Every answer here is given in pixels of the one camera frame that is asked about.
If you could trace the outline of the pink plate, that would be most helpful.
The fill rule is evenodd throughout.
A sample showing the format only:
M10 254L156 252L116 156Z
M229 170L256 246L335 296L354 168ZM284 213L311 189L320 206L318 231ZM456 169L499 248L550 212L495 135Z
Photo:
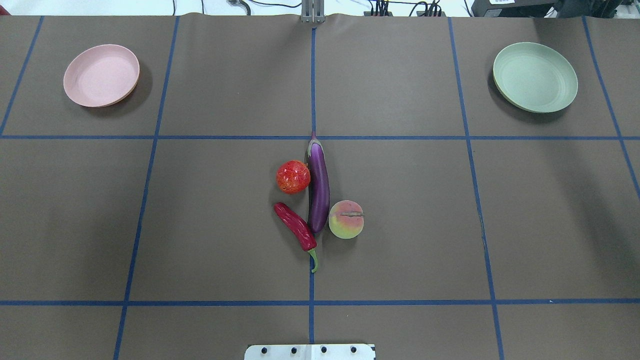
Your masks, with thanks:
M124 100L141 74L135 53L118 44L97 45L77 55L62 78L64 93L83 107L97 109Z

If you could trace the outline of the brown table mat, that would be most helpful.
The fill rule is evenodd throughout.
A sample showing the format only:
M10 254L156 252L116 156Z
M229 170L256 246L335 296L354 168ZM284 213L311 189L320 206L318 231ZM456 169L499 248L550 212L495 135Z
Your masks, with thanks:
M639 358L637 19L1 18L1 358Z

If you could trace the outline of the grey metal bracket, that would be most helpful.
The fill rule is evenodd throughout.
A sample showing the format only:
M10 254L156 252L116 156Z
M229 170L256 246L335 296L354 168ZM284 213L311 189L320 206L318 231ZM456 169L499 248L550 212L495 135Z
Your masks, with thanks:
M301 22L321 24L326 21L325 0L301 0Z

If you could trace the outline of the yellow pink peach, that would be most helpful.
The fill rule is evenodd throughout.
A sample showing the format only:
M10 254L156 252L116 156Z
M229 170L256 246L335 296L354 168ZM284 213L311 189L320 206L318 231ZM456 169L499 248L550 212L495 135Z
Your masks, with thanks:
M364 229L364 211L358 202L341 200L331 207L327 223L330 231L339 239L354 239Z

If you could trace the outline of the red chili pepper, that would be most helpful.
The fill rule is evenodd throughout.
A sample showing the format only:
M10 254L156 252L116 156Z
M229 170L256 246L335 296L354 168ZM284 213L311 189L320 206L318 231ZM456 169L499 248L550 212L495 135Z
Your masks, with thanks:
M302 250L310 255L313 265L310 272L315 274L319 268L318 257L316 253L317 241L311 232L306 221L302 219L294 210L283 202L277 202L273 205L273 209L278 218L285 224L286 228L295 235Z

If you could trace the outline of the black box at table edge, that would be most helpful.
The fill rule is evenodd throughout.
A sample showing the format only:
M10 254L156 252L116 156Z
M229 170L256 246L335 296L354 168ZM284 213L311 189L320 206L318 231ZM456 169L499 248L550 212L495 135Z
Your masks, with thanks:
M544 18L558 0L474 0L475 18Z

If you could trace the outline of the red pomegranate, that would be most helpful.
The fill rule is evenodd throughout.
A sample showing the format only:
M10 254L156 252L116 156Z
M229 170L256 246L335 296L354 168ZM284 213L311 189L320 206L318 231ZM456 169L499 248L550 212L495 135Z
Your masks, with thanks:
M285 194L297 194L311 184L311 173L306 163L298 160L284 162L276 171L276 184Z

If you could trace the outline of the purple eggplant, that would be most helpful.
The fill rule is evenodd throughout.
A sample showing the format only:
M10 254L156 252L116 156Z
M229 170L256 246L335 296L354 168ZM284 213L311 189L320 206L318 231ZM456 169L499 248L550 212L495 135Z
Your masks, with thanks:
M326 226L330 212L329 171L326 164L323 145L311 133L307 146L308 168L310 169L310 209L307 223L313 234L318 234Z

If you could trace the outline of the white mount plate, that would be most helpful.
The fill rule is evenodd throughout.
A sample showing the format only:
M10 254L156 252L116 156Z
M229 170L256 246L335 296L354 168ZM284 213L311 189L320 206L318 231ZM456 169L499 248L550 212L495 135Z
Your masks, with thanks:
M247 347L245 360L375 360L374 344L256 344Z

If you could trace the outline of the green plate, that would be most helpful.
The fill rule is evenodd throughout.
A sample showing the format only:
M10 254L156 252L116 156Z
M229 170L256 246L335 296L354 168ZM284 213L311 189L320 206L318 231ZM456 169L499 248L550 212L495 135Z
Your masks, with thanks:
M493 60L493 80L499 93L515 107L550 114L569 107L578 96L578 75L557 50L535 42L517 42Z

